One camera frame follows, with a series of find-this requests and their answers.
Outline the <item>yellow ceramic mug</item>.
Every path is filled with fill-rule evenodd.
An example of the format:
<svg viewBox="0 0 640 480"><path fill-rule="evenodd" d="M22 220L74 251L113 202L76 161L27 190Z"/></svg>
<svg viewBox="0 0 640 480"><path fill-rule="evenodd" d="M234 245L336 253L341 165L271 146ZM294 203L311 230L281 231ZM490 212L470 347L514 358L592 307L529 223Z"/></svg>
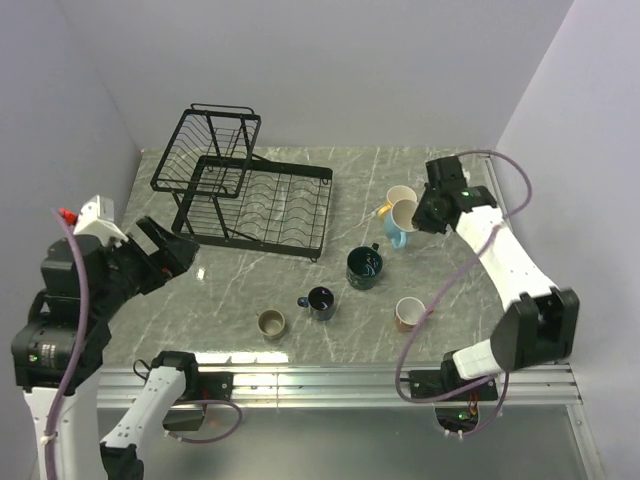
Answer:
<svg viewBox="0 0 640 480"><path fill-rule="evenodd" d="M383 220L395 203L401 200L418 201L416 192L405 185L395 185L388 189L385 203L377 210L377 217Z"/></svg>

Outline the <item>light blue ceramic mug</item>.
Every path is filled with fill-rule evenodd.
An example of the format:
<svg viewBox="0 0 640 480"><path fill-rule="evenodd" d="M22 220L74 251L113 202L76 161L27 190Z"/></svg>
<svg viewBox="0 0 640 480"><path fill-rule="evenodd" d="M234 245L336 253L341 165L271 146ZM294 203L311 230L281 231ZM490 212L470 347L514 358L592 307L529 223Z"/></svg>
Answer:
<svg viewBox="0 0 640 480"><path fill-rule="evenodd" d="M403 199L397 201L387 213L383 228L386 238L394 249L405 248L410 235L417 231L412 223L417 207L417 201Z"/></svg>

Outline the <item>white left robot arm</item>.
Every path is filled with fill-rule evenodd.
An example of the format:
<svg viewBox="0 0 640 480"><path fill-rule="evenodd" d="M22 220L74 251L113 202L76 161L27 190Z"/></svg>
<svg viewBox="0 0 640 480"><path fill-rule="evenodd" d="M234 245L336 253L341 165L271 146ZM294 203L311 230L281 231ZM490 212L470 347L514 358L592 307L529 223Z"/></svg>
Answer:
<svg viewBox="0 0 640 480"><path fill-rule="evenodd" d="M97 391L109 322L137 295L186 273L199 246L151 217L137 226L156 245L147 254L131 237L121 243L91 233L74 234L62 216L64 236L41 263L44 287L26 325L11 343L16 384L31 412L43 479L141 479L143 444L152 422L176 402L189 402L202 379L191 353L164 352L147 387L115 433L100 438Z"/></svg>

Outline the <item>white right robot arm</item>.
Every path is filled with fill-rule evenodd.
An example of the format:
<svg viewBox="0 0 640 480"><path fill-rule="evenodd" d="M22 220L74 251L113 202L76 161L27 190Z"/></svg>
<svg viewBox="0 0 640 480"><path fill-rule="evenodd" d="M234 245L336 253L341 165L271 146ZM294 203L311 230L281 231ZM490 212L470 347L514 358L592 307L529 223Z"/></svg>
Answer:
<svg viewBox="0 0 640 480"><path fill-rule="evenodd" d="M484 186L471 186L459 156L430 160L412 223L428 233L455 232L494 284L504 314L491 336L447 353L440 386L462 399L480 379L568 358L580 301L555 285L533 262L507 225L507 214Z"/></svg>

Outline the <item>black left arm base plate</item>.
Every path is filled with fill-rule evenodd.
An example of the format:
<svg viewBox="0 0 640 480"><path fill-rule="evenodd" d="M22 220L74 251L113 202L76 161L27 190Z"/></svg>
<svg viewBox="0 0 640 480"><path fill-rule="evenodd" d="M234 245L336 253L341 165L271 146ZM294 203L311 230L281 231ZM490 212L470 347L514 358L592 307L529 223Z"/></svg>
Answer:
<svg viewBox="0 0 640 480"><path fill-rule="evenodd" d="M200 372L196 390L197 398L230 401L233 383L234 374L231 372Z"/></svg>

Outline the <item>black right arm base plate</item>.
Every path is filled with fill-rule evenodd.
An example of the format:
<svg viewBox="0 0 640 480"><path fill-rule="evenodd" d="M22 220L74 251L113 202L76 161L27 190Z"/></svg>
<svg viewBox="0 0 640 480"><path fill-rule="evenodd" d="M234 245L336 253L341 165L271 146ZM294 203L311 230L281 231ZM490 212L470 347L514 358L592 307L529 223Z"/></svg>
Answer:
<svg viewBox="0 0 640 480"><path fill-rule="evenodd" d="M400 377L400 382L402 386L409 388L412 399L431 398L456 389L456 386L445 387L440 372L436 370L410 370ZM473 390L448 398L447 402L496 401L498 398L496 382L491 380Z"/></svg>

